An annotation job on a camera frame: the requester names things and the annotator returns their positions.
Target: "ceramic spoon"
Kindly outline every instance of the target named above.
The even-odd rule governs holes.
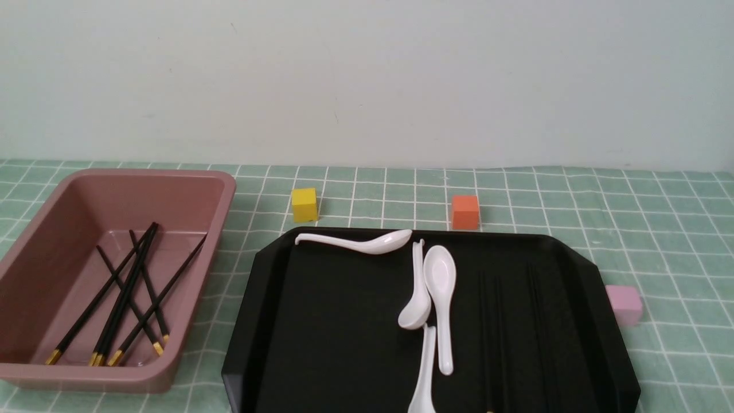
[[[406,330],[416,330],[431,314],[431,298],[423,275],[423,240],[413,243],[413,296],[398,316],[398,325]]]
[[[450,376],[454,372],[454,357],[451,355],[451,325],[448,311],[457,283],[454,258],[446,248],[435,245],[426,253],[423,272],[426,276],[426,287],[436,307],[438,369],[445,376]]]
[[[431,398],[433,381],[433,359],[436,352],[436,328],[423,324],[423,351],[421,353],[421,369],[418,371],[418,383],[415,384],[413,399],[408,406],[408,413],[436,413]]]
[[[364,254],[385,254],[405,245],[413,234],[411,229],[389,232],[381,237],[369,241],[351,241],[336,237],[328,237],[319,234],[299,234],[296,237],[296,245],[301,241],[314,241],[315,243],[336,245]]]

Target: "white wall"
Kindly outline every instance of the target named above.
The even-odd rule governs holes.
[[[0,157],[734,170],[734,2],[3,0]]]

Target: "plastic container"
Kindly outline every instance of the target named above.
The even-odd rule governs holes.
[[[413,294],[411,245],[367,255],[294,242],[386,232],[300,227],[257,253],[222,366],[233,413],[406,411],[423,347],[421,331],[398,325]],[[486,412],[488,399],[494,412],[635,412],[639,383],[595,265],[545,235],[414,231],[410,241],[421,239],[457,269],[454,372],[433,371],[437,412]]]
[[[164,392],[175,375],[199,294],[235,190],[232,176],[195,170],[83,170],[61,182],[0,262],[0,378],[20,387]],[[113,286],[56,365],[45,360],[109,277],[95,246],[117,265],[156,221],[148,255],[156,291],[207,239],[163,304],[170,339],[158,357],[141,333],[119,367],[87,362],[119,289]],[[135,300],[150,306],[142,280]],[[155,317],[150,319],[159,334]],[[137,319],[127,311],[113,352]]]

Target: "green checkered tablecloth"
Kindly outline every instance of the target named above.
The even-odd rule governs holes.
[[[3,410],[226,412],[219,370],[252,259],[296,226],[291,190],[315,187],[321,219],[312,225],[449,229],[446,201],[469,194],[479,197],[482,231],[560,239],[595,262],[607,284],[632,285],[642,294],[642,323],[622,330],[642,386],[638,412],[734,411],[730,173],[0,160],[0,256],[56,183],[89,167],[212,169],[236,177],[237,194],[175,385],[164,395],[116,395],[1,383]]]

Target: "chopstick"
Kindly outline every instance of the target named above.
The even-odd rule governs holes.
[[[545,395],[545,411],[552,412],[559,406],[559,391],[555,387],[555,369],[553,360],[548,359],[548,325],[542,308],[542,296],[538,288],[537,272],[534,267],[528,267],[528,285],[532,303],[533,322],[535,323],[535,339],[538,344],[538,358],[540,359],[540,373],[542,376],[543,393]]]
[[[142,235],[142,237],[140,237],[140,242],[144,242],[149,235],[150,228]],[[69,348],[69,345],[74,340],[74,337],[76,337],[76,335],[81,331],[81,328],[84,327],[84,324],[86,324],[87,321],[91,318],[92,313],[97,308],[99,303],[102,302],[102,298],[104,298],[107,290],[109,290],[110,286],[112,286],[112,283],[115,282],[115,278],[123,272],[123,269],[125,269],[128,261],[130,261],[130,258],[132,258],[133,254],[135,254],[137,246],[139,246],[139,244],[134,245],[134,248],[131,249],[130,252],[128,252],[123,261],[120,263],[120,266],[117,267],[117,269],[115,270],[115,274],[107,279],[102,288],[100,288],[99,292],[97,292],[97,295],[95,295],[94,298],[92,298],[90,303],[87,305],[87,308],[84,309],[83,312],[81,312],[79,318],[76,319],[71,328],[69,328],[69,331],[56,346],[54,351],[51,352],[51,355],[46,360],[47,365],[56,364],[56,362],[58,362],[61,358],[61,355]]]
[[[490,326],[487,305],[487,282],[484,272],[479,273],[479,304],[482,307],[482,355],[484,355],[484,403],[487,407],[487,413],[494,413],[495,407],[492,397],[492,371],[490,369]]]
[[[127,338],[125,338],[125,341],[123,341],[123,344],[117,351],[115,351],[114,356],[112,356],[112,358],[109,360],[109,363],[107,363],[108,366],[112,367],[120,363],[120,360],[125,355],[125,352],[130,348],[130,345],[133,343],[138,333],[140,333],[142,325],[148,322],[148,318],[150,318],[150,316],[153,315],[153,313],[156,311],[156,308],[161,305],[164,298],[166,298],[166,294],[168,294],[171,288],[173,288],[173,285],[176,283],[176,280],[181,277],[181,274],[184,273],[186,267],[189,265],[191,260],[194,259],[194,256],[196,256],[196,253],[201,249],[201,246],[204,244],[205,240],[206,235],[202,237],[201,241],[199,241],[199,243],[196,245],[196,248],[191,251],[189,256],[186,258],[186,261],[184,261],[183,264],[181,264],[179,269],[176,271],[176,274],[171,277],[170,281],[168,281],[168,284],[166,284],[166,287],[164,287],[161,293],[158,295],[156,301],[150,305],[150,308],[148,308],[148,310],[142,316],[142,320],[140,320],[138,324],[133,327],[132,331],[130,331],[130,334],[128,334]]]
[[[133,244],[137,244],[135,233],[132,229],[129,232],[130,239],[132,240]],[[148,289],[150,302],[153,303],[156,300],[156,291],[153,289],[153,281],[150,279],[150,274],[148,274],[148,269],[145,267],[144,262],[140,266],[140,270],[142,271],[142,279],[143,281],[145,281],[145,287]],[[165,317],[163,317],[163,309],[160,306],[156,309],[156,319],[158,320],[158,327],[161,329],[161,335],[163,336],[163,344],[166,344],[168,342],[170,331],[168,330],[166,319]]]
[[[105,362],[107,354],[109,353],[109,348],[112,346],[112,341],[115,339],[117,328],[125,312],[126,303],[130,298],[135,282],[140,274],[140,263],[145,261],[145,257],[148,255],[148,251],[150,250],[150,246],[153,244],[153,238],[156,236],[156,232],[158,231],[157,223],[152,223],[150,227],[152,228],[150,236],[148,236],[148,238],[143,242],[142,249],[138,250],[135,263],[128,273],[128,278],[125,280],[125,287],[120,294],[117,295],[117,300],[115,301],[115,305],[112,307],[112,312],[109,313],[107,322],[104,324],[102,333],[97,340],[97,345],[95,346],[94,353],[92,353],[92,359],[90,360],[90,365],[92,366],[99,366]]]
[[[113,275],[115,274],[115,269],[112,267],[112,263],[109,261],[109,258],[107,257],[107,254],[104,253],[102,250],[102,247],[97,245],[97,251],[99,251],[100,256],[102,256],[102,260],[104,261],[104,264],[107,266],[107,269],[110,273]],[[115,276],[115,282],[120,287],[120,291],[124,288],[123,280],[120,279],[119,276]],[[135,300],[130,300],[128,303],[130,305],[130,309],[133,310],[133,313],[135,314],[135,317],[137,317],[138,320],[142,319],[142,313],[140,312],[140,308],[138,308],[137,304],[135,304]],[[148,339],[150,339],[150,343],[153,345],[153,349],[158,353],[160,356],[163,354],[163,347],[161,347],[161,343],[156,338],[156,333],[153,332],[153,329],[148,325],[145,324],[143,326],[143,331],[145,331],[145,335],[148,336]]]
[[[502,317],[502,283],[500,276],[494,276],[495,313],[497,321],[497,343],[499,347],[500,368],[502,370],[502,409],[503,413],[510,413],[511,395],[509,391],[509,360],[505,343],[504,318]]]

